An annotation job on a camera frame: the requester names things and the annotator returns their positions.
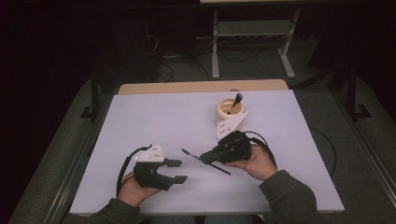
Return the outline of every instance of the dark background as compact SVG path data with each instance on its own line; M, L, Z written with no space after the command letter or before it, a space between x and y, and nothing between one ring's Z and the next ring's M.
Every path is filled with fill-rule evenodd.
M11 216L68 107L93 70L110 92L124 82L153 81L156 62L147 53L145 28L168 47L189 54L194 53L190 41L196 35L210 35L212 18L207 12L186 13L190 16L183 21L175 13L162 12L151 15L153 23L145 27L139 13L104 17L85 10L125 4L111 2L0 1L2 223ZM396 66L391 54L396 52L392 32L396 21L390 1L376 2L369 7L303 9L295 36L319 38L313 67L326 68L353 58L358 76L373 87L379 102L396 119ZM190 29L179 29L186 24ZM92 42L88 31L102 38ZM111 51L115 58L110 60L95 45ZM125 59L131 57L136 63L128 65Z

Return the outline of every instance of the finger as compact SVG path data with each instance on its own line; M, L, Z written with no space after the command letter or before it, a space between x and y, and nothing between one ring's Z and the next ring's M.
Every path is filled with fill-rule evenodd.
M134 176L134 172L131 172L131 173L129 173L128 175L126 175L126 176L124 177L124 180L125 180L125 179L128 179L128 178L131 178L131 176Z
M125 176L124 180L122 181L122 185L124 185L127 182L131 182L131 181L134 181L134 175L131 175L129 177Z
M250 152L253 153L257 153L257 152L261 152L263 151L263 148L259 145L251 145L250 147Z
M156 193L160 192L161 190L160 189L155 189L155 188L147 188L146 191L147 191L147 193L149 195L153 195L153 194L156 194Z
M248 163L247 161L232 161L232 162L227 162L224 165L245 170L245 168L247 167L247 163Z

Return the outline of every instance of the black cable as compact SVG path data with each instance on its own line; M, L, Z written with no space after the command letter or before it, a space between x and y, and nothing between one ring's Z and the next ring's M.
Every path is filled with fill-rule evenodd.
M151 54L151 57L152 57L153 59L155 59L155 50L158 48L158 46L159 46L160 43L158 42L158 39L157 39L157 37L155 37L155 35L146 35L146 37L150 37L151 39L154 39L154 40L155 40L154 47L152 47L152 49L150 49L150 50L148 51L148 53Z
M270 46L271 44L276 43L279 39L280 38L273 38L272 40L268 41L268 43L265 46L263 46L262 49L260 49L257 52L252 52L251 54L249 54L247 50L238 50L238 51L243 52L243 53L245 53L247 55L247 57L244 58L244 59L239 59L239 58L237 58L237 57L235 57L235 56L233 56L231 54L229 55L229 57L227 57L226 54L223 52L223 50L220 50L220 49L218 50L218 55L222 59L224 59L225 61L228 61L228 62L231 62L231 63L255 64L255 63L257 63L259 61L260 53L262 51L264 51L265 49L267 49L268 46ZM240 40L239 46L243 48L246 45L242 42L242 40ZM255 60L253 62L248 62L248 60L250 60L252 58L254 58Z
M332 143L332 141L326 136L326 134L324 134L323 132L321 132L321 131L319 131L318 129L313 128L313 127L311 127L311 126L308 126L308 128L309 128L309 129L312 129L312 130L314 130L314 131L316 131L317 133L320 133L320 134L330 143L330 145L332 146L332 153L333 153L333 155L334 155L334 160L333 160L333 163L332 163L332 169L331 169L331 171L329 172L330 177L332 177L332 176L334 175L335 167L336 167L336 165L337 165L337 152L335 151L335 146L334 146L334 144Z
M268 147L267 141L265 141L265 138L262 137L259 133L255 133L255 132L244 132L244 133L254 133L254 134L258 135L258 136L262 139L262 141L264 142L264 144Z
M172 80L175 73L174 70L169 65L166 64L160 64L160 66L165 66L170 70L170 73L166 73L162 71L164 74L169 76L168 78L163 77L162 74L160 73L160 76L164 79L164 82L169 82L170 80Z
M122 181L121 185L124 185L128 180L134 178L134 175L129 176L128 178L124 179L124 181Z
M261 141L261 140L255 138L255 137L252 137L249 140L251 142L253 142L253 143L256 143L256 144L260 145L265 150L265 152L268 154L268 157L270 158L270 160L274 164L274 166L277 167L274 153L268 147L268 143L267 143L267 141L265 141L264 137L262 137L260 134L255 133L255 132L244 132L244 133L254 133L254 134L258 135L262 139L262 141Z
M171 62L166 62L166 63L194 63L194 64L198 65L199 67L201 67L204 70L204 72L206 74L206 77L207 77L207 80L210 81L209 73L207 73L206 69L202 65L200 65L198 62L189 61L189 60L180 60L180 61L171 61Z
M125 175L126 168L128 167L129 162L131 161L131 158L132 158L132 157L134 156L134 154L136 154L137 152L143 151L143 150L147 150L147 149L149 149L149 148L151 148L151 145L150 145L149 147L140 147L140 148L138 148L137 150L135 150L133 153L131 153L131 155L130 155L129 157L125 158L125 162L124 162L124 164L122 165L121 170L120 170L119 179L117 180L117 194L116 194L117 197L119 197L120 190L121 190L121 187L122 187L122 179L123 179L123 177L124 177L124 175Z

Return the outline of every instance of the sleeve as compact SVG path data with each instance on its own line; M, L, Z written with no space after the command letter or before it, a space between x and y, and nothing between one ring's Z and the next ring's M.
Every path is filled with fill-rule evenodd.
M111 199L110 202L98 213L93 214L87 220L88 224L122 224L134 223L137 215L140 213L139 208L132 207L118 199Z
M311 188L293 178L287 171L279 171L260 185L278 224L327 223L317 209Z

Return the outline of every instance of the table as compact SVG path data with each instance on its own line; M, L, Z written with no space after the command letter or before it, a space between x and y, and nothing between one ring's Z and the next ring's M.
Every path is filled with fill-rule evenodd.
M280 90L274 91L271 83ZM125 157L138 147L157 143L162 144L165 157L183 161L179 168L161 167L158 172L189 178L184 184L174 185L147 199L140 206L143 215L262 214L270 211L258 188L260 181L242 170L217 164L232 173L226 175L181 152L186 148L201 155L217 145L215 107L219 100L235 96L235 92L229 91L231 89L239 89L244 94L249 113L242 131L256 131L266 138L278 168L288 170L311 187L317 196L319 211L344 210L294 94L287 90L284 81L170 84L128 84L120 89L107 113L71 213L88 215L99 211L115 197L117 177ZM172 89L188 92L170 93Z

